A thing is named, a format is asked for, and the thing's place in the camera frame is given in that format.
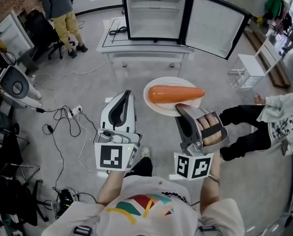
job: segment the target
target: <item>hand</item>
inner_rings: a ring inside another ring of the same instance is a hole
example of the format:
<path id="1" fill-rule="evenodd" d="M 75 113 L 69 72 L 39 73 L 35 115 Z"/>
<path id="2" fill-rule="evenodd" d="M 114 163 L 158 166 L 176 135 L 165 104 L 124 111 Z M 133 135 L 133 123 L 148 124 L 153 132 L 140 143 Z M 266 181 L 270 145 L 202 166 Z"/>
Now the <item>hand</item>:
<path id="1" fill-rule="evenodd" d="M 254 96 L 254 102 L 256 104 L 263 104 L 264 103 L 264 97 L 261 94 L 256 93 Z"/>
<path id="2" fill-rule="evenodd" d="M 201 117 L 199 120 L 199 128 L 200 130 L 204 130 L 204 129 L 207 129 L 211 126 L 214 126 L 216 124 L 219 123 L 219 120 L 212 114 L 208 114 L 206 115 L 206 118 L 205 117 Z M 204 138 L 203 139 L 203 145 L 204 146 L 209 146 L 209 145 L 213 145 L 213 144 L 216 144 L 216 143 L 219 143 L 222 139 L 222 133 L 221 131 L 215 133 L 214 135 L 211 135 L 207 138 Z"/>
<path id="3" fill-rule="evenodd" d="M 281 152 L 285 156 L 286 151 L 288 150 L 289 142 L 286 138 L 284 138 L 280 144 Z"/>

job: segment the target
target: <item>wooden step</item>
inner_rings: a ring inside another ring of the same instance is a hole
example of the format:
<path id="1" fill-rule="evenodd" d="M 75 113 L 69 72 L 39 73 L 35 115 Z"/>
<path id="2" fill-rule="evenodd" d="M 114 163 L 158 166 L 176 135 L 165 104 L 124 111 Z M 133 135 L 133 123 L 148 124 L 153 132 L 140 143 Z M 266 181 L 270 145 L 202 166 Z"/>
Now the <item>wooden step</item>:
<path id="1" fill-rule="evenodd" d="M 250 44 L 255 49 L 255 51 L 257 51 L 263 44 L 262 42 L 263 37 L 260 36 L 258 33 L 255 33 L 254 31 L 250 32 L 246 30 L 244 31 L 244 34 L 246 38 L 249 40 Z M 266 58 L 262 54 L 259 54 L 259 59 L 262 62 L 265 70 L 268 70 L 270 65 L 267 62 Z M 269 72 L 268 76 L 274 87 L 281 88 L 281 89 L 288 89 L 291 85 L 284 71 L 284 67 L 280 64 L 281 62 L 283 61 L 280 61 L 275 66 L 275 68 L 273 68 L 271 72 Z"/>

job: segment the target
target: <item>mini fridge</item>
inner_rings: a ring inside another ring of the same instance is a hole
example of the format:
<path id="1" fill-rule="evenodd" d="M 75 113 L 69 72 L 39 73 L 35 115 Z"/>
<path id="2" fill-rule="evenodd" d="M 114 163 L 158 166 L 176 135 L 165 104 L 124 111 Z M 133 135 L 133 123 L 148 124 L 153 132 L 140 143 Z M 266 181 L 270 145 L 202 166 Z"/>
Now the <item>mini fridge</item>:
<path id="1" fill-rule="evenodd" d="M 129 39 L 171 40 L 228 59 L 250 13 L 223 0 L 124 0 Z"/>

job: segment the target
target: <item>plate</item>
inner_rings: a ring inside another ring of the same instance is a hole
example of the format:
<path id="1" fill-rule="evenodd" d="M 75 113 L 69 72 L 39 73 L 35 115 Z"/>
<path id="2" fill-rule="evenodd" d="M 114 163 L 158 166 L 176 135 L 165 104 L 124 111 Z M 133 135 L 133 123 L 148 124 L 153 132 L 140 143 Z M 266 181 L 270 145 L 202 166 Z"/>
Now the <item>plate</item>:
<path id="1" fill-rule="evenodd" d="M 181 87 L 192 87 L 192 88 L 195 88 L 195 86 L 189 81 L 186 81 L 178 77 L 161 77 L 161 78 L 154 79 L 149 84 L 147 84 L 143 92 L 144 101 L 151 109 L 153 109 L 155 112 L 159 114 L 162 114 L 164 116 L 174 116 L 174 117 L 180 116 L 180 114 L 177 112 L 175 108 L 175 106 L 178 103 L 184 103 L 194 108 L 198 108 L 200 106 L 202 97 L 194 99 L 194 100 L 187 100 L 187 101 L 174 102 L 174 103 L 153 103 L 148 98 L 148 91 L 152 86 L 156 86 L 156 85 L 169 85 L 169 86 L 181 86 Z"/>

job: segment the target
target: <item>orange carrot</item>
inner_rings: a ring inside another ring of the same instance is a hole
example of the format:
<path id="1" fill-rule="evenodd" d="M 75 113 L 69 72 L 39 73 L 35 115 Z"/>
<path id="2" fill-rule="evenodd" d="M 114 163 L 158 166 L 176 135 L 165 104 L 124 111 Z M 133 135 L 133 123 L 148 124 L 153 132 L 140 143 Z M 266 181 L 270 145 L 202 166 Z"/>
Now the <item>orange carrot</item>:
<path id="1" fill-rule="evenodd" d="M 153 103 L 173 103 L 200 98 L 205 95 L 201 88 L 157 85 L 148 91 L 148 98 Z"/>

